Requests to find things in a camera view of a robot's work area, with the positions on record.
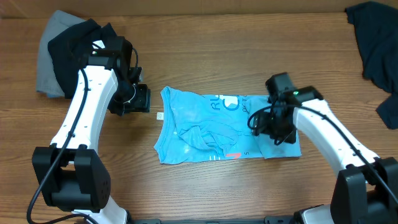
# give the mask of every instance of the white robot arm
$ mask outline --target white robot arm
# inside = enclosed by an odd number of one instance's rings
[[[130,68],[132,51],[124,39],[108,39],[105,49],[93,49],[80,61],[78,83],[67,116],[50,147],[37,147],[32,164],[40,183],[27,211],[31,219],[34,202],[43,194],[48,206],[58,207],[73,217],[84,217],[93,224],[131,223],[129,212],[110,197],[111,179],[98,157],[98,138],[106,110],[122,116],[129,112],[148,112],[150,90],[142,80],[142,68]],[[63,170],[74,164],[75,170]]]
[[[374,162],[374,158],[379,156],[361,144],[336,118],[328,103],[325,100],[314,99],[305,101],[302,106],[314,109],[321,114],[325,114],[331,119],[356,146],[361,154],[369,163]],[[360,167],[364,162],[356,155],[341,134],[325,119],[312,113],[311,111],[294,108],[294,126],[302,131],[328,161],[337,176],[339,171],[347,168],[348,165]]]

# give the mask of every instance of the light blue t-shirt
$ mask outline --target light blue t-shirt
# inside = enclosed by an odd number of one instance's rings
[[[253,136],[248,118],[269,106],[267,96],[197,95],[165,87],[164,124],[155,150],[161,163],[301,156],[295,144],[274,145],[265,134]]]

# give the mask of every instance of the dark blue cloth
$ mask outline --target dark blue cloth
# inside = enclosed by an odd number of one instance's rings
[[[49,53],[52,58],[55,78],[58,81],[65,98],[73,98],[76,91],[78,64],[83,54],[88,54],[93,49],[91,43],[102,40],[106,43],[107,38],[116,37],[111,24],[104,27],[98,25],[94,20],[75,24],[52,39],[48,44]]]
[[[346,9],[355,27],[363,76],[392,93],[377,112],[388,128],[398,128],[398,10],[377,2]]]

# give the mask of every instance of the wooden table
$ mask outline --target wooden table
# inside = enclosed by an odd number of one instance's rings
[[[300,159],[246,159],[161,165],[154,144],[165,86],[199,94],[267,94],[264,82],[289,72],[313,85],[340,121],[382,157],[398,157],[397,131],[375,112],[388,94],[362,78],[354,28],[343,13],[99,17],[139,51],[151,112],[107,114],[99,156],[112,196],[134,218],[261,218],[330,203],[335,177],[300,133]],[[35,92],[36,60],[46,19],[0,21],[0,223],[26,223],[37,188],[31,157],[48,146],[69,100]],[[34,219],[64,215],[44,204]]]

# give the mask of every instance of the gray cloth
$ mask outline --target gray cloth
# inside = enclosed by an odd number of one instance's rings
[[[49,97],[64,96],[64,93],[55,78],[52,59],[47,48],[48,43],[67,28],[84,22],[84,19],[55,11],[49,19],[40,40],[39,54],[37,56],[36,91],[46,93]]]

